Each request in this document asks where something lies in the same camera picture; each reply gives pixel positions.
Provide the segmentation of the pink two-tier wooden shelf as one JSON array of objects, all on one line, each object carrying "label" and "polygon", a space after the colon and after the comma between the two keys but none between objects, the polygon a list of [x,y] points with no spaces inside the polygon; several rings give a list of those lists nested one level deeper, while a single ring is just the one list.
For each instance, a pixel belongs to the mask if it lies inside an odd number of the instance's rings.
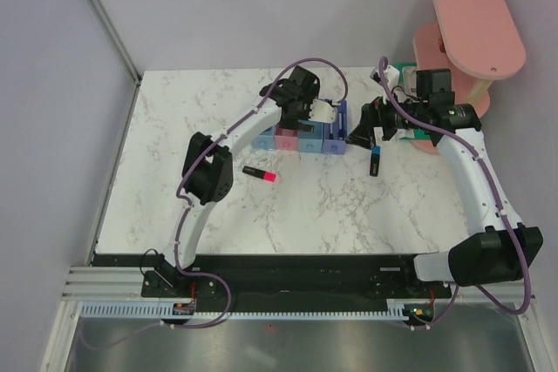
[{"label": "pink two-tier wooden shelf", "polygon": [[514,76],[526,62],[526,50],[505,0],[432,0],[436,20],[413,36],[419,70],[451,71],[455,101],[472,105],[483,116],[488,88]]}]

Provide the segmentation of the pink storage bin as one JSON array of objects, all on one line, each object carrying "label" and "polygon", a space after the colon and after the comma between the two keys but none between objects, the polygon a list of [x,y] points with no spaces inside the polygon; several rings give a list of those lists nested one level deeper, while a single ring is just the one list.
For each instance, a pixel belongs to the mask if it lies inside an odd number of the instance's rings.
[{"label": "pink storage bin", "polygon": [[296,130],[281,128],[277,125],[274,140],[277,150],[298,151],[298,131]]}]

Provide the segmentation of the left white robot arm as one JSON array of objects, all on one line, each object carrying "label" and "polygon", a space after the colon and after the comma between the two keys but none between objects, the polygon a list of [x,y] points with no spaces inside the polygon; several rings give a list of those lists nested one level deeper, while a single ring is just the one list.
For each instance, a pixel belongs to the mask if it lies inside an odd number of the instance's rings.
[{"label": "left white robot arm", "polygon": [[308,112],[319,90],[317,75],[297,65],[286,78],[279,77],[264,87],[263,97],[234,122],[212,134],[196,132],[191,137],[176,192],[184,201],[184,210],[164,251],[172,267],[160,281],[170,295],[182,296],[191,287],[192,277],[184,268],[195,260],[209,215],[232,189],[235,157],[259,134],[279,124],[289,111]]}]

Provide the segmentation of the purple storage bin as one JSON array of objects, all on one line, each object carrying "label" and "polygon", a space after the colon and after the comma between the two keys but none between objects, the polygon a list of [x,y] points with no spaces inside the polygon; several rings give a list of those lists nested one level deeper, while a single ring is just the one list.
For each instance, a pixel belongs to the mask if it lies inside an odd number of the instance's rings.
[{"label": "purple storage bin", "polygon": [[344,155],[346,152],[347,144],[344,140],[348,134],[347,102],[343,100],[336,108],[337,113],[341,112],[344,115],[344,138],[337,138],[336,122],[324,124],[322,154]]}]

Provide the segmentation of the blue cap black highlighter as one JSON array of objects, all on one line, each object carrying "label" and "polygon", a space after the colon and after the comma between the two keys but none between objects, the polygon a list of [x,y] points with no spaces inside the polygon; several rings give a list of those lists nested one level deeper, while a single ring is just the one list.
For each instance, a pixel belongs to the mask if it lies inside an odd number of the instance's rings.
[{"label": "blue cap black highlighter", "polygon": [[379,145],[376,145],[371,150],[369,174],[372,177],[377,177],[378,176],[379,165],[380,165],[380,156],[381,156],[381,147]]}]

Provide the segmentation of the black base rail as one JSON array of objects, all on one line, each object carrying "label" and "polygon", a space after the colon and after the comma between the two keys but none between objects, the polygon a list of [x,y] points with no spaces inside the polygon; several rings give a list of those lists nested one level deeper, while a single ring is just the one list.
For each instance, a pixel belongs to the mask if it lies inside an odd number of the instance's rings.
[{"label": "black base rail", "polygon": [[207,311],[379,310],[394,300],[442,300],[440,281],[423,282],[411,254],[217,255],[196,257],[181,274],[162,255],[143,255],[144,297],[193,298]]}]

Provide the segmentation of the pink cap black highlighter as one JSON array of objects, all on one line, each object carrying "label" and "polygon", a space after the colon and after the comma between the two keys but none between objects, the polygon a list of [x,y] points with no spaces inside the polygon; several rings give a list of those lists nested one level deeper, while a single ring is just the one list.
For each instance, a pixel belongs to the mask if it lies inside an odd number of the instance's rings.
[{"label": "pink cap black highlighter", "polygon": [[277,175],[273,172],[269,172],[269,171],[265,171],[259,168],[254,168],[251,166],[244,166],[242,168],[242,172],[247,174],[248,176],[257,178],[257,179],[262,179],[268,182],[275,182],[277,179]]}]

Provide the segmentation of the blue cap whiteboard marker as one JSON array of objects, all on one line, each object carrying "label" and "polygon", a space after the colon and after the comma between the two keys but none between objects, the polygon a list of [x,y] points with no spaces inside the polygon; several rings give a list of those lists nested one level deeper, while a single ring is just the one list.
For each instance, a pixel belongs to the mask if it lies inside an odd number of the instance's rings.
[{"label": "blue cap whiteboard marker", "polygon": [[337,127],[337,138],[343,139],[344,138],[344,115],[341,112],[337,114],[336,127]]}]

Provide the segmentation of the green book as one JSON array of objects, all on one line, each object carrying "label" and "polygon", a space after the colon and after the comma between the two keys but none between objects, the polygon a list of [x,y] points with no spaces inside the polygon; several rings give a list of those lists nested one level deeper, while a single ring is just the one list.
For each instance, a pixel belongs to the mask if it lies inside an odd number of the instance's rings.
[{"label": "green book", "polygon": [[[393,92],[394,97],[400,103],[415,102],[416,72],[415,63],[398,63],[392,65],[399,71],[399,80]],[[420,128],[399,131],[395,134],[396,140],[410,142],[415,148],[422,152],[437,154],[435,147],[428,134]]]}]

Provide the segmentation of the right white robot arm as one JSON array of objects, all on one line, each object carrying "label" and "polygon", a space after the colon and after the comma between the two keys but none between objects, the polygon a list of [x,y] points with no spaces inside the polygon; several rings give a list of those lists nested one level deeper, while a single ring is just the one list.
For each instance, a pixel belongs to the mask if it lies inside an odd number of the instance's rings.
[{"label": "right white robot arm", "polygon": [[364,149],[381,129],[388,141],[403,130],[422,129],[446,159],[466,215],[468,238],[446,252],[419,254],[399,275],[401,290],[422,295],[431,281],[462,287],[523,279],[543,244],[538,227],[527,227],[513,209],[487,155],[480,119],[470,104],[458,104],[447,69],[418,71],[417,97],[401,103],[383,93],[361,107],[346,142]]}]

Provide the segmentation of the light blue storage bin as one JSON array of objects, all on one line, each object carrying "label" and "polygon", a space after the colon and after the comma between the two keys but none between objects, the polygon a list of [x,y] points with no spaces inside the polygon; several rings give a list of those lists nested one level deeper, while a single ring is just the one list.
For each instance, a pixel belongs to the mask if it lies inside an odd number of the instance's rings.
[{"label": "light blue storage bin", "polygon": [[298,132],[298,151],[302,153],[321,153],[323,147],[323,123],[306,122],[311,131]]}]

